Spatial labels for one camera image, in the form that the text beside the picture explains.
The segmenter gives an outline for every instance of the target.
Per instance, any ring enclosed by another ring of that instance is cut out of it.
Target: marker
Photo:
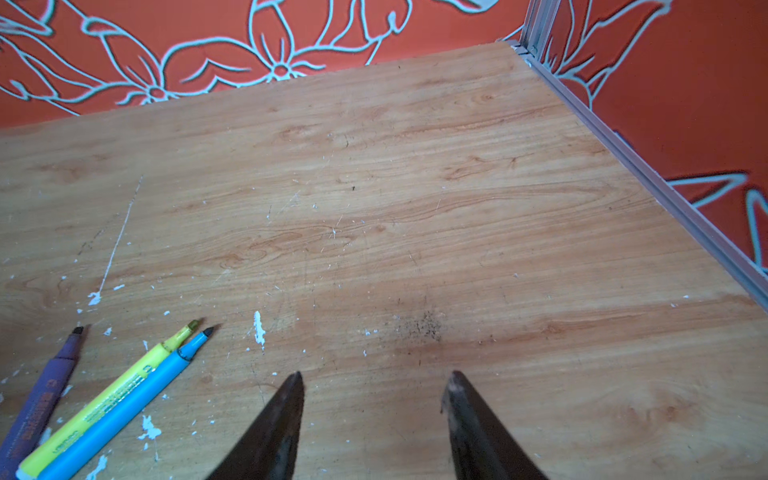
[[[18,464],[38,444],[53,408],[67,385],[82,345],[83,327],[72,331],[58,354],[48,361],[0,447],[0,480],[14,478]]]
[[[187,345],[171,353],[145,381],[118,403],[78,441],[59,455],[38,476],[38,480],[69,480],[88,460],[96,456],[149,402],[171,383],[192,361],[198,349],[208,341],[214,328],[205,329]]]
[[[200,320],[189,322],[171,338],[152,347],[130,369],[126,370],[109,387],[91,400],[84,409],[72,417],[69,422],[62,425],[46,443],[37,447],[29,457],[25,458],[16,471],[16,478],[20,480],[37,478],[43,468],[50,465],[56,457],[75,443],[93,424],[140,385],[171,352],[179,348],[199,323]]]

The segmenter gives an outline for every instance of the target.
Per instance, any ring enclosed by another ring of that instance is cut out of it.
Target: yellow highlighter
[[[189,322],[171,338],[158,343],[144,354],[130,369],[120,375],[109,387],[91,400],[84,409],[72,417],[69,422],[66,422],[55,434],[51,435],[47,442],[37,447],[29,457],[25,458],[16,471],[16,477],[20,480],[37,478],[45,467],[74,444],[91,425],[112,410],[139,383],[143,382],[163,360],[179,348],[199,324],[200,320]]]

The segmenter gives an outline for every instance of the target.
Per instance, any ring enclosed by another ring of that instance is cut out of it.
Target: wooden table
[[[0,434],[78,322],[54,429],[221,325],[99,480],[205,478],[294,370],[296,478],[451,478],[453,369],[553,479],[768,472],[766,314],[506,45],[4,131],[0,165]]]

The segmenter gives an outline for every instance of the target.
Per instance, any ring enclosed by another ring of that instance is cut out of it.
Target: scratch
[[[112,260],[114,259],[114,253],[118,251],[118,245],[120,244],[120,239],[123,237],[125,226],[128,225],[128,217],[131,215],[131,208],[134,206],[134,202],[136,201],[136,195],[139,193],[139,188],[141,188],[141,181],[143,179],[144,179],[144,175],[141,175],[141,177],[139,177],[139,184],[136,186],[136,191],[134,192],[134,197],[131,198],[131,202],[128,204],[128,210],[127,212],[125,212],[125,220],[123,221],[123,227],[120,229],[120,235],[118,235],[118,241],[114,243],[112,254],[109,256],[109,263],[107,263],[107,269],[104,271],[104,278],[101,279],[101,285],[98,287],[98,291],[91,292],[88,294],[88,298],[93,297],[93,299],[90,302],[88,302],[88,305],[98,305],[98,303],[101,302],[101,291],[104,289],[104,282],[107,281],[107,275],[109,275],[109,269],[112,268]]]

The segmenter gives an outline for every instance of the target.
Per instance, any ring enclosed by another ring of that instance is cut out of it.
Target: metal trim
[[[539,63],[523,45],[509,41],[520,55],[555,94],[576,114],[595,137],[611,151],[656,200],[690,235],[708,251],[725,270],[768,312],[768,276],[758,268],[736,245],[720,232],[700,211],[650,167],[634,150],[584,105],[576,95]]]
[[[525,13],[520,43],[535,57],[544,51],[561,0],[531,0]]]

